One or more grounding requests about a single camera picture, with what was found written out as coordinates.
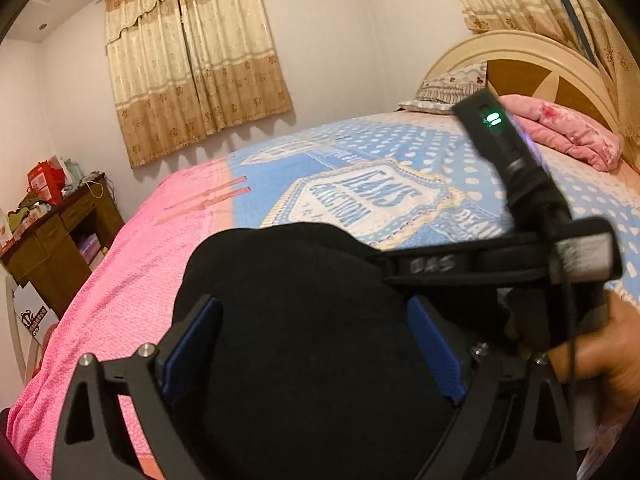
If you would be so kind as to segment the person's right hand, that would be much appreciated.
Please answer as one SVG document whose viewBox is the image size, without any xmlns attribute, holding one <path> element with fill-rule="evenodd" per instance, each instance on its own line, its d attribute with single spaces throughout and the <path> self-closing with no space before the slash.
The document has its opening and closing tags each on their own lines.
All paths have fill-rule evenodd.
<svg viewBox="0 0 640 480">
<path fill-rule="evenodd" d="M 599 420 L 623 425 L 639 402 L 639 312 L 615 292 L 607 292 L 608 325 L 575 340 L 574 378 L 597 378 L 601 385 Z M 570 380 L 570 346 L 547 352 L 559 382 Z"/>
</svg>

